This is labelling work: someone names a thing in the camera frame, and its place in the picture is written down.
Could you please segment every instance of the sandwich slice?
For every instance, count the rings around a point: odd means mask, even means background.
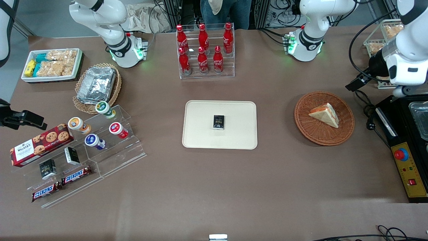
[[[334,128],[339,128],[339,119],[330,103],[312,109],[309,116],[318,119]]]

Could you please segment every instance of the red emergency stop button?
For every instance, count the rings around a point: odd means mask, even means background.
[[[398,160],[401,160],[403,162],[407,161],[409,159],[409,154],[404,148],[400,148],[396,151],[394,151],[394,157]]]
[[[415,179],[409,179],[409,185],[410,186],[416,185],[416,180]]]

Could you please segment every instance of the red glass bottle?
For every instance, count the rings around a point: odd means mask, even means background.
[[[223,46],[226,54],[231,54],[233,52],[232,24],[229,22],[226,23],[226,30],[223,34]]]
[[[184,50],[184,48],[179,48],[178,53],[180,54],[178,60],[181,66],[181,72],[185,75],[191,74],[192,68],[190,67],[189,57],[186,55],[186,51]]]
[[[198,63],[199,63],[199,71],[201,74],[208,74],[208,58],[205,55],[205,49],[203,47],[199,47],[198,49],[199,55],[198,55]]]
[[[204,48],[205,54],[210,54],[210,44],[205,24],[199,24],[199,46]]]
[[[178,47],[183,48],[186,54],[188,54],[189,44],[187,43],[186,34],[183,32],[183,27],[180,24],[177,25],[177,42],[178,42]]]
[[[220,46],[216,46],[214,50],[214,71],[216,74],[221,74],[223,73],[223,56],[221,55]]]

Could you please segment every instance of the small jar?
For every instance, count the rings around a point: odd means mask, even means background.
[[[73,117],[68,121],[68,127],[72,130],[76,130],[86,135],[91,132],[91,126],[84,123],[79,117]]]
[[[89,134],[85,138],[85,144],[90,147],[95,147],[102,150],[106,147],[105,140],[100,139],[96,134]]]
[[[110,130],[110,133],[118,136],[120,139],[125,139],[128,136],[128,130],[123,128],[123,125],[120,124],[119,122],[113,122],[110,125],[109,130]]]
[[[113,110],[106,101],[98,102],[95,106],[95,110],[98,113],[103,114],[107,119],[111,119],[116,115],[116,111]]]

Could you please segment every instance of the round wicker basket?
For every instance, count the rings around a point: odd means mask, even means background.
[[[339,128],[309,116],[309,112],[320,105],[330,103],[339,118]],[[304,95],[294,109],[294,120],[302,134],[309,140],[324,146],[339,145],[352,135],[355,126],[354,115],[349,106],[336,95],[316,91]]]
[[[94,65],[93,67],[100,67],[100,68],[109,67],[109,68],[116,70],[116,78],[114,79],[114,86],[113,86],[113,89],[111,91],[110,100],[108,102],[108,104],[110,106],[113,106],[114,102],[117,99],[117,96],[119,95],[120,87],[122,85],[122,78],[120,77],[119,71],[117,70],[117,68],[115,66],[113,66],[109,63],[99,63],[99,64]],[[86,72],[87,72],[87,70],[79,78],[79,81],[76,84],[76,88],[74,88],[74,90],[76,90],[76,94],[79,92],[79,89],[82,85],[82,81],[85,78]],[[75,107],[80,111],[83,111],[83,112],[86,112],[89,114],[98,114],[98,112],[95,110],[95,105],[89,105],[89,104],[81,103],[77,99],[77,95],[73,97],[73,103],[74,103]]]

